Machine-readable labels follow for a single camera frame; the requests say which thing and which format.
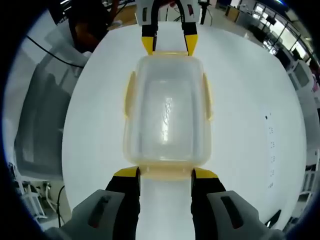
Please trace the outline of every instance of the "floor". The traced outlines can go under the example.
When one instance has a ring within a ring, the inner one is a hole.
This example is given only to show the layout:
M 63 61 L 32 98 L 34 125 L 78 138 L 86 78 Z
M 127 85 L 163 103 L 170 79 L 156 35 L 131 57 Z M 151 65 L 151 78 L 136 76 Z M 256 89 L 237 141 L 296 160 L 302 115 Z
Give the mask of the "floor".
M 160 13 L 160 17 L 165 17 L 166 15 L 166 11 L 167 9 L 164 10 L 164 13 Z M 262 43 L 260 43 L 251 32 L 249 32 L 247 29 L 240 27 L 238 25 L 236 25 L 234 22 L 228 20 L 225 17 L 225 12 L 215 9 L 212 6 L 208 7 L 208 14 L 206 15 L 204 24 L 207 26 L 212 26 L 213 28 L 219 28 L 219 29 L 223 29 L 225 31 L 237 34 L 243 38 L 248 39 L 249 41 L 252 41 L 253 43 L 258 44 L 259 46 L 263 46 Z M 176 11 L 176 9 L 174 8 L 169 8 L 168 9 L 168 15 L 167 15 L 167 20 L 168 21 L 173 21 L 174 19 L 176 19 L 178 16 L 180 16 L 180 14 Z M 126 22 L 129 22 L 128 25 L 131 24 L 131 20 L 130 19 L 123 19 L 124 25 L 126 25 Z M 50 197 L 54 202 L 57 202 L 58 200 L 58 194 L 59 194 L 59 190 L 61 189 L 61 187 L 64 185 L 64 183 L 62 181 L 51 181 L 51 189 L 50 189 Z M 61 192 L 61 196 L 60 196 L 60 213 L 61 216 L 63 218 L 63 220 L 65 222 L 69 221 L 71 219 L 71 209 L 69 207 L 68 204 L 68 200 L 66 197 L 66 192 L 65 189 L 62 190 Z M 57 227 L 58 225 L 58 221 L 52 221 L 50 223 L 44 224 L 42 227 L 44 229 L 47 229 L 49 227 Z

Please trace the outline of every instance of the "person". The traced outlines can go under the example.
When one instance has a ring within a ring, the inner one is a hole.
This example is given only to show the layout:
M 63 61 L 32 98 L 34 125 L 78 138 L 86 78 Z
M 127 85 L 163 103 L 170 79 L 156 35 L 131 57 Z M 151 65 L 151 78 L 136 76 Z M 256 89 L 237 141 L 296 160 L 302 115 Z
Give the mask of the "person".
M 81 52 L 93 52 L 108 33 L 116 14 L 119 0 L 113 0 L 110 12 L 101 0 L 72 0 L 68 16 L 69 28 L 75 48 Z

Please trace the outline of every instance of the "white table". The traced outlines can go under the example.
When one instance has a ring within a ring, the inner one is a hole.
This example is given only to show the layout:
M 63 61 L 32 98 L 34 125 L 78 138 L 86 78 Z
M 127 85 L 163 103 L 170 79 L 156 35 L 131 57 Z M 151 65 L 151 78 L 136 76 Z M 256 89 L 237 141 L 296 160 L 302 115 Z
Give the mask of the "white table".
M 251 203 L 262 222 L 281 209 L 275 227 L 282 229 L 297 202 L 306 163 L 295 89 L 281 63 L 260 46 L 213 27 L 198 25 L 197 30 L 194 57 L 203 63 L 213 98 L 212 153 L 202 167 Z M 157 50 L 186 50 L 180 23 L 159 23 Z M 116 29 L 81 73 L 62 142 L 72 209 L 104 189 L 116 171 L 131 166 L 123 154 L 124 95 L 130 73 L 146 54 L 138 25 Z

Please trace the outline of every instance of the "wall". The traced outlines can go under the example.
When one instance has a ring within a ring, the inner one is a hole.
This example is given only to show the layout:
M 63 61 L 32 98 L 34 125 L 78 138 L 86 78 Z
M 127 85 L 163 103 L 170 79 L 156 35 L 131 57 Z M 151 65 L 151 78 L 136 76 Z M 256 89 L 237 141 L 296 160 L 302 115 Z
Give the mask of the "wall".
M 56 27 L 49 11 L 45 11 L 28 32 L 28 36 L 49 50 L 52 46 L 45 37 Z M 18 131 L 22 106 L 29 88 L 30 80 L 37 64 L 46 52 L 29 39 L 22 41 L 17 51 L 5 86 L 3 101 L 3 145 L 6 159 L 14 163 L 14 141 Z
M 232 0 L 230 5 L 236 8 L 238 7 L 239 3 L 240 3 L 240 0 Z
M 283 5 L 276 0 L 259 0 L 257 1 L 258 3 L 262 3 L 269 7 L 270 9 L 275 10 L 279 14 L 281 14 L 283 17 L 285 17 L 287 20 L 289 19 L 286 15 L 286 12 L 289 10 L 288 6 Z
M 239 9 L 241 11 L 247 12 L 247 11 L 253 11 L 255 7 L 256 1 L 255 0 L 242 0 L 241 5 Z

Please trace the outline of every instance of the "container lid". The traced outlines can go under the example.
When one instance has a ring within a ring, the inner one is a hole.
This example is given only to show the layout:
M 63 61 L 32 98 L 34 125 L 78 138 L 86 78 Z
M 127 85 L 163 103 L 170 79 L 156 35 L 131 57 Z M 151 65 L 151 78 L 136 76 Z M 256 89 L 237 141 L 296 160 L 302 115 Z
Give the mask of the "container lid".
M 143 57 L 125 99 L 128 160 L 138 165 L 203 164 L 211 150 L 209 95 L 202 64 L 195 57 Z

